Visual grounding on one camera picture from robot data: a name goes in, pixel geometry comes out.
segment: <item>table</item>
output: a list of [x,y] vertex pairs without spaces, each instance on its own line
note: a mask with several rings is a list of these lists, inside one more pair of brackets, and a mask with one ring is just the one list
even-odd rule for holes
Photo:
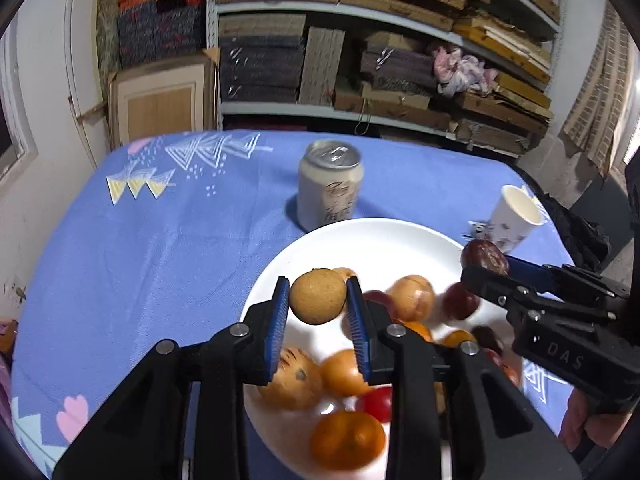
[[[294,221],[298,161],[321,137],[362,152],[357,217],[416,222],[462,244],[468,222],[489,218],[503,185],[524,186],[501,162],[353,136],[205,132],[117,150],[52,235],[20,320],[12,416],[43,472],[50,476],[154,343],[208,340],[239,319],[264,267],[303,235]],[[551,222],[513,254],[571,262]],[[532,364],[526,378],[526,394],[557,433],[570,387]],[[296,478],[250,424],[247,433],[252,478]]]

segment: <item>human hand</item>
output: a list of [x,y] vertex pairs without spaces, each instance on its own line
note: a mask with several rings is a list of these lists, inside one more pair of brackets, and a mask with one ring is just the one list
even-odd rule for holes
[[573,451],[580,444],[582,434],[586,432],[596,446],[609,449],[615,444],[630,418],[631,413],[603,413],[590,416],[586,395],[574,388],[566,404],[566,413],[558,438],[569,451]]

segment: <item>paper cup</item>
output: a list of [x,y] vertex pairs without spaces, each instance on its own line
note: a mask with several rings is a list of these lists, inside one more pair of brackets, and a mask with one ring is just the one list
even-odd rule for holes
[[509,253],[543,223],[540,210],[523,190],[502,186],[500,202],[491,215],[487,234],[503,253]]

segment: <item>pink cloth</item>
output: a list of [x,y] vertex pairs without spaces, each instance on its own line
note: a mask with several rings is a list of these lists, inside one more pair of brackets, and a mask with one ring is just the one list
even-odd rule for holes
[[498,75],[497,70],[486,70],[484,61],[476,56],[462,56],[459,48],[447,52],[439,47],[433,52],[433,73],[440,83],[438,93],[452,98],[458,92],[477,90],[482,95],[492,91],[492,84]]

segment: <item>can lid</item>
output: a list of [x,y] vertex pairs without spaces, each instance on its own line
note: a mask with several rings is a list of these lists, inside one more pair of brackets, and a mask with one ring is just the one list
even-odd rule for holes
[[360,152],[341,140],[316,140],[306,149],[305,158],[312,164],[329,170],[355,168],[362,160]]

